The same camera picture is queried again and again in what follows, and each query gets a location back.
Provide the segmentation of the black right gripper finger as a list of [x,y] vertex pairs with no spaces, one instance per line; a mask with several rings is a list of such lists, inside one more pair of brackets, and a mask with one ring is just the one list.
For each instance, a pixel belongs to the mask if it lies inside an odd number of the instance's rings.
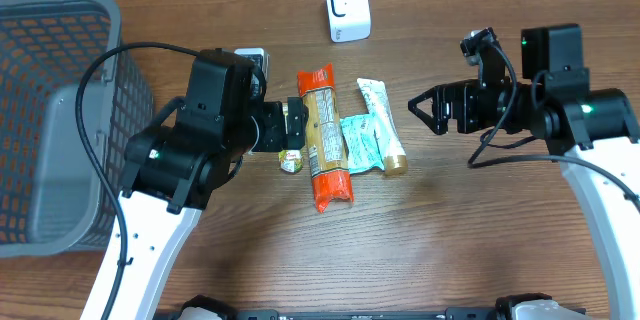
[[431,88],[423,92],[422,94],[414,97],[413,99],[408,101],[408,109],[416,110],[418,108],[419,103],[426,101],[427,99],[431,99],[433,97],[433,94],[434,94],[434,89]]
[[416,105],[408,105],[409,111],[419,118],[434,134],[439,133],[438,123],[436,118],[423,110],[419,109]]

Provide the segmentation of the green tea snack packet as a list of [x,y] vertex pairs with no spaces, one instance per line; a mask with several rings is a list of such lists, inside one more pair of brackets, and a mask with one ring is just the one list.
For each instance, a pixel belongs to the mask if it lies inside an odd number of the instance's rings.
[[285,146],[279,152],[280,168],[290,174],[299,173],[303,168],[303,156],[298,145],[301,137],[304,135],[300,115],[295,112],[293,118],[289,117],[288,104],[282,104],[284,130],[285,130]]

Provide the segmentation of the white tube with gold cap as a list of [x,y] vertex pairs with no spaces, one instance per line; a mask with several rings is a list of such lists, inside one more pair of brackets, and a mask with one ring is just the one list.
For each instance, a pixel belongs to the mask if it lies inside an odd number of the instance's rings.
[[383,81],[358,78],[368,112],[373,116],[375,136],[386,176],[402,175],[408,171],[406,152],[396,131],[391,107]]

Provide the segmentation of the mint green wipes packet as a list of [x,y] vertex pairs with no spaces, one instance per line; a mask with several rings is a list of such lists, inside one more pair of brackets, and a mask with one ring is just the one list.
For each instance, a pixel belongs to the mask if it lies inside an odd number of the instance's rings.
[[348,148],[348,169],[360,174],[378,168],[384,170],[376,140],[374,117],[359,114],[340,120],[342,133]]

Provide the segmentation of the orange spaghetti packet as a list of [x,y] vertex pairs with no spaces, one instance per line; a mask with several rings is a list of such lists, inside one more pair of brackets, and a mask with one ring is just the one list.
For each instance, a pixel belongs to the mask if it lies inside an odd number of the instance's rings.
[[299,96],[308,110],[305,135],[315,206],[324,213],[334,200],[354,202],[333,65],[299,72],[297,80]]

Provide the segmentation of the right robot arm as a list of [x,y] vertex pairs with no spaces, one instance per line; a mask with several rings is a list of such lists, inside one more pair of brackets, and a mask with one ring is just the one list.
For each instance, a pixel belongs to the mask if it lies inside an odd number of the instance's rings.
[[474,79],[435,86],[408,109],[434,134],[455,120],[480,132],[467,165],[553,162],[586,220],[605,278],[610,315],[639,316],[639,122],[623,91],[593,90],[577,24],[524,29],[522,72],[492,28],[460,43]]

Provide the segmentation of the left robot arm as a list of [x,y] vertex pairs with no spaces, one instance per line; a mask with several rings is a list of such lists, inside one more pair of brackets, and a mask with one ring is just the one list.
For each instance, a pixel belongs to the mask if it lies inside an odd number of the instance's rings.
[[265,99],[264,73],[222,49],[192,51],[188,89],[129,138],[106,253],[85,319],[150,319],[175,260],[214,190],[248,152],[299,150],[309,110]]

